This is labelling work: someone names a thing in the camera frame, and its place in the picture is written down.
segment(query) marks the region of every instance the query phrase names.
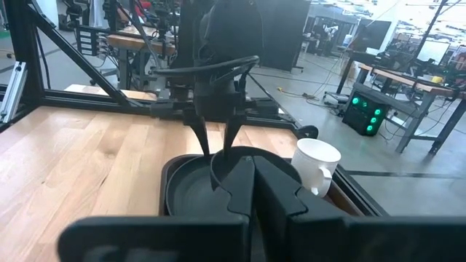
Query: gray floor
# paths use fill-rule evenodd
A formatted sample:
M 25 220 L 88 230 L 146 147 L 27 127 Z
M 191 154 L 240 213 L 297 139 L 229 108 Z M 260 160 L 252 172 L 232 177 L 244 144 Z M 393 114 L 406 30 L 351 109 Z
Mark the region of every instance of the gray floor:
M 63 33 L 71 43 L 75 42 L 72 33 Z M 90 78 L 45 36 L 41 37 L 49 68 L 52 88 L 64 90 L 71 84 L 88 84 Z M 0 39 L 0 49 L 11 49 L 8 39 Z M 95 66 L 102 60 L 88 57 Z M 13 60 L 0 59 L 0 72 L 13 64 Z M 341 118 L 334 116 L 327 108 L 309 104 L 303 98 L 292 98 L 278 91 L 278 87 L 287 92 L 303 92 L 316 95 L 323 105 L 324 91 L 335 91 L 339 83 L 341 61 L 336 58 L 318 57 L 301 54 L 299 65 L 304 72 L 294 69 L 291 73 L 270 68 L 254 68 L 253 77 L 273 96 L 285 111 L 295 117 L 300 124 L 313 124 L 320 129 L 319 139 L 324 140 L 340 150 L 341 165 L 352 172 L 353 178 L 391 215 L 466 215 L 465 178 L 463 172 L 466 164 L 462 162 L 466 154 L 466 120 L 463 119 L 452 132 L 443 148 L 432 157 L 427 154 L 431 142 L 412 141 L 402 154 L 395 153 L 395 147 L 403 132 L 392 135 L 382 126 L 381 135 L 363 137 L 347 125 Z M 108 60 L 102 68 L 114 68 Z M 11 71 L 4 69 L 0 74 L 0 83 L 7 83 Z M 117 84 L 112 76 L 110 82 Z M 348 81 L 344 93 L 350 93 L 352 82 Z M 265 97 L 253 81 L 248 81 L 248 95 Z M 420 130 L 432 130 L 429 134 L 439 132 L 448 120 L 456 101 L 448 110 L 436 101 L 420 127 Z M 390 132 L 397 128 L 387 124 Z M 367 172 L 377 172 L 369 176 Z

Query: black box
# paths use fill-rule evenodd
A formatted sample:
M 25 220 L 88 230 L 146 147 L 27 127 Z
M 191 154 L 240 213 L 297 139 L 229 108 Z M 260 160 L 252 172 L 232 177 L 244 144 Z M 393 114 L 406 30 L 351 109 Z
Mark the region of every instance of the black box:
M 343 117 L 343 123 L 349 125 L 360 135 L 373 136 L 387 115 L 389 106 L 386 103 L 355 92 L 348 100 L 349 106 Z

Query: wooden table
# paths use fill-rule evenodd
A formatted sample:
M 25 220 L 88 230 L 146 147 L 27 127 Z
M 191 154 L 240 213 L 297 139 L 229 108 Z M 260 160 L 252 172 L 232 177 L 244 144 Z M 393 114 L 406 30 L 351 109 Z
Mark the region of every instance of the wooden table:
M 222 124 L 208 123 L 210 151 Z M 234 145 L 292 157 L 288 130 L 242 127 Z M 56 240 L 89 215 L 157 215 L 164 163 L 201 154 L 181 122 L 40 107 L 0 134 L 0 261 L 58 258 Z
M 144 32 L 147 36 L 153 36 L 156 32 L 155 28 L 148 28 L 143 26 Z M 133 26 L 128 26 L 119 32 L 122 33 L 129 33 L 135 36 L 140 36 L 139 31 Z M 149 50 L 147 49 L 146 43 L 143 39 L 133 38 L 130 36 L 119 36 L 119 35 L 110 35 L 107 36 L 108 44 L 112 47 L 116 47 L 119 49 L 119 72 L 120 72 L 120 87 L 122 89 L 128 90 L 130 88 L 130 79 L 128 79 L 129 69 L 128 65 L 128 51 L 139 52 L 141 54 L 140 64 L 138 65 L 140 68 L 140 89 L 143 88 L 144 80 L 150 81 L 151 77 L 147 76 L 145 71 L 146 64 L 144 63 L 144 55 Z M 151 46 L 155 52 L 162 54 L 163 48 L 162 43 L 157 41 L 152 41 Z M 175 51 L 175 45 L 167 44 L 166 45 L 166 55 L 172 55 Z
M 103 89 L 100 87 L 85 86 L 82 84 L 72 84 L 71 86 L 67 87 L 65 91 L 108 96 L 108 94 L 105 91 L 103 91 Z M 152 93 L 132 91 L 132 90 L 122 90 L 122 92 L 127 97 L 132 98 L 132 99 L 151 100 L 151 101 L 157 100 L 157 96 Z
M 466 92 L 459 93 L 458 98 L 461 99 L 461 102 L 459 103 L 459 105 L 457 106 L 453 114 L 450 116 L 450 119 L 447 121 L 447 123 L 443 127 L 440 134 L 438 134 L 437 136 L 423 135 L 423 134 L 416 135 L 416 131 L 419 125 L 421 124 L 423 118 L 426 117 L 426 115 L 429 113 L 429 108 L 434 102 L 435 98 L 437 96 L 445 96 L 445 97 L 451 98 L 455 95 L 454 91 L 446 89 L 446 88 L 442 88 L 442 87 L 432 87 L 432 86 L 428 86 L 426 84 L 421 84 L 421 83 L 418 83 L 414 86 L 415 84 L 414 81 L 404 77 L 399 72 L 385 71 L 385 70 L 380 70 L 380 69 L 372 70 L 373 69 L 372 67 L 365 65 L 365 64 L 360 64 L 359 68 L 361 70 L 358 75 L 358 78 L 356 79 L 354 88 L 352 89 L 347 106 L 349 106 L 354 93 L 358 91 L 358 92 L 362 92 L 364 95 L 369 96 L 371 98 L 381 100 L 384 103 L 392 106 L 398 111 L 402 111 L 403 113 L 408 115 L 408 118 L 411 118 L 411 121 L 407 124 L 406 127 L 404 126 L 404 124 L 401 125 L 401 124 L 398 124 L 397 122 L 392 121 L 391 119 L 386 119 L 387 121 L 390 121 L 393 124 L 397 125 L 399 128 L 405 130 L 405 133 L 403 137 L 401 138 L 396 148 L 396 151 L 398 153 L 402 153 L 404 148 L 409 144 L 409 142 L 412 139 L 415 139 L 415 140 L 434 141 L 431 149 L 429 150 L 429 153 L 436 154 L 438 150 L 440 150 L 442 145 L 445 143 L 445 140 L 448 138 L 451 131 L 454 129 L 454 127 L 457 125 L 458 121 L 461 119 L 462 115 L 466 111 Z M 382 88 L 380 92 L 364 85 L 364 82 L 366 81 L 369 71 L 373 72 L 374 74 L 387 77 L 388 81 L 384 84 L 384 87 Z M 399 100 L 396 100 L 395 98 L 385 95 L 385 92 L 387 91 L 387 86 L 390 85 L 392 80 L 395 80 L 395 81 L 398 81 L 398 82 L 401 82 L 407 85 L 411 85 L 415 87 L 417 90 L 422 91 L 423 96 L 422 96 L 421 105 L 413 107 L 413 106 L 410 106 L 404 103 L 403 101 L 399 101 Z

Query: black plate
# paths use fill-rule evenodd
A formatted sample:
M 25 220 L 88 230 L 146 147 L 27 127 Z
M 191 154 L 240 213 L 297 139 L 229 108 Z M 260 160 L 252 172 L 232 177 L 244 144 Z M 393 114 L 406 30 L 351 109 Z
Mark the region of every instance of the black plate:
M 280 156 L 260 148 L 234 146 L 230 149 L 227 159 L 224 158 L 223 150 L 220 150 L 212 157 L 210 163 L 210 181 L 212 183 L 212 189 L 217 188 L 221 184 L 224 178 L 232 171 L 232 168 L 236 166 L 239 160 L 244 156 L 262 156 L 285 174 L 291 176 L 296 182 L 301 183 L 298 171 Z
M 210 157 L 199 156 L 182 164 L 167 183 L 165 202 L 169 215 L 201 215 L 212 199 Z

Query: yellow object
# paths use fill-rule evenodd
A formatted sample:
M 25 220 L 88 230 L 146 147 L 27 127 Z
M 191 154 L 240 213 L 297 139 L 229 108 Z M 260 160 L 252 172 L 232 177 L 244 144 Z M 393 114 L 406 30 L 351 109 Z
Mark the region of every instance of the yellow object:
M 434 76 L 432 78 L 432 82 L 436 84 L 441 83 L 442 81 L 443 81 L 443 78 L 441 76 Z

